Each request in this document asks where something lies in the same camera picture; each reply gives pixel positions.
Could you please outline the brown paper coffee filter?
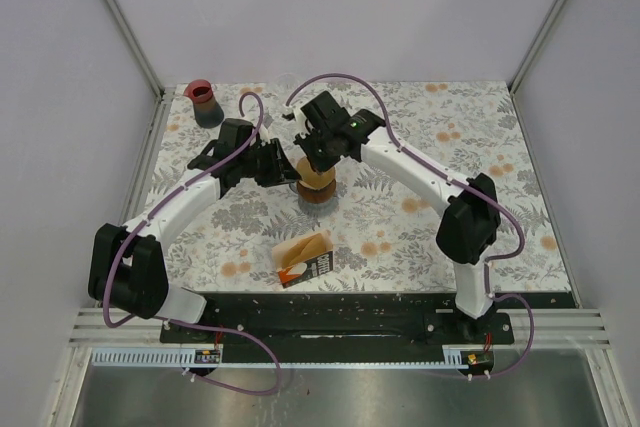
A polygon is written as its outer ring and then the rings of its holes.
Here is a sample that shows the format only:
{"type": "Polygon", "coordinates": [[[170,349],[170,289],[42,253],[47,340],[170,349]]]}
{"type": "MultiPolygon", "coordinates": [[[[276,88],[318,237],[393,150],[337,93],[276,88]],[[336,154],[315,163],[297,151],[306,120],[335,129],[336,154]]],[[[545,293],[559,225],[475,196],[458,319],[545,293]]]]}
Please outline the brown paper coffee filter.
{"type": "Polygon", "coordinates": [[[311,190],[322,190],[335,180],[336,169],[331,167],[328,171],[316,172],[307,157],[301,158],[296,165],[296,170],[300,175],[299,183],[311,190]]]}

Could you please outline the brown wooden ring holder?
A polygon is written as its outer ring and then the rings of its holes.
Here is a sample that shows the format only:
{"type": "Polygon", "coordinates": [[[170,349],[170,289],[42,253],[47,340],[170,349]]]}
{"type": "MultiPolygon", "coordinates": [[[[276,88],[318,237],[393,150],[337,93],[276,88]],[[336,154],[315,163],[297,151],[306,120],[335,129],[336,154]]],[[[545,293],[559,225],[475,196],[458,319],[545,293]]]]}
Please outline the brown wooden ring holder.
{"type": "Polygon", "coordinates": [[[309,187],[303,182],[296,183],[296,190],[299,197],[307,203],[313,205],[319,205],[328,202],[334,195],[337,183],[335,180],[331,181],[326,186],[316,189],[309,187]]]}

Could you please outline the orange coffee filter box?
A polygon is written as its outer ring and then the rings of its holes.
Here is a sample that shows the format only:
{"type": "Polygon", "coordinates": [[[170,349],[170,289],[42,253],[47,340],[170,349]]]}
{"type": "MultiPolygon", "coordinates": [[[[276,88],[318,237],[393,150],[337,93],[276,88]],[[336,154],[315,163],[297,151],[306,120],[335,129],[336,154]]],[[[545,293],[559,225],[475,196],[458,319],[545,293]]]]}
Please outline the orange coffee filter box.
{"type": "Polygon", "coordinates": [[[286,240],[271,250],[280,285],[290,289],[334,271],[334,244],[328,230],[286,240]]]}

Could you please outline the clear glass carafe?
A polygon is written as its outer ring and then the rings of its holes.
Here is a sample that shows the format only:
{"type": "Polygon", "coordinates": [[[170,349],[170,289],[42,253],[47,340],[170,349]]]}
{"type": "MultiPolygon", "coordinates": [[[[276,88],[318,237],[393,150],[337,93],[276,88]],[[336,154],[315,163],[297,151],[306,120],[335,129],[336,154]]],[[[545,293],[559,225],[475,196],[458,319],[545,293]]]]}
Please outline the clear glass carafe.
{"type": "Polygon", "coordinates": [[[328,217],[338,209],[339,200],[335,194],[331,196],[308,189],[298,190],[298,207],[302,213],[311,217],[328,217]]]}

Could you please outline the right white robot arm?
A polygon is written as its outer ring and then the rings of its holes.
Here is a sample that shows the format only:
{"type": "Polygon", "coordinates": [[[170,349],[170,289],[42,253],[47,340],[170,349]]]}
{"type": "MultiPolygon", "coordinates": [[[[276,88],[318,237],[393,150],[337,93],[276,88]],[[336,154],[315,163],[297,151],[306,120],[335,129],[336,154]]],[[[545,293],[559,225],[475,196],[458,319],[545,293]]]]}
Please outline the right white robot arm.
{"type": "Polygon", "coordinates": [[[486,313],[493,300],[481,261],[500,225],[493,181],[484,174],[466,177],[411,152],[392,138],[386,120],[366,109],[350,114],[327,91],[286,118],[301,129],[294,143],[314,171],[327,172],[351,158],[382,171],[430,204],[440,217],[436,244],[454,267],[455,305],[461,311],[454,320],[456,333],[469,343],[486,336],[491,329],[486,313]]]}

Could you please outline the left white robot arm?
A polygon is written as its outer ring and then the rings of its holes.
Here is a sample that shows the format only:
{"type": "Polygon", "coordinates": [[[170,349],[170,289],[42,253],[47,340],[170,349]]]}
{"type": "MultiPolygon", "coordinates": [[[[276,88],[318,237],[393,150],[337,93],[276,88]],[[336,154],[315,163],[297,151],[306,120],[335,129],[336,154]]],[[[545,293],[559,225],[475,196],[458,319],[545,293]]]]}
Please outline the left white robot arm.
{"type": "Polygon", "coordinates": [[[171,193],[150,211],[123,226],[98,229],[93,245],[89,296],[143,319],[182,322],[192,340],[205,342],[217,329],[204,296],[169,283],[164,255],[201,212],[221,200],[243,179],[264,188],[300,179],[277,138],[253,124],[228,119],[186,167],[171,193]]]}

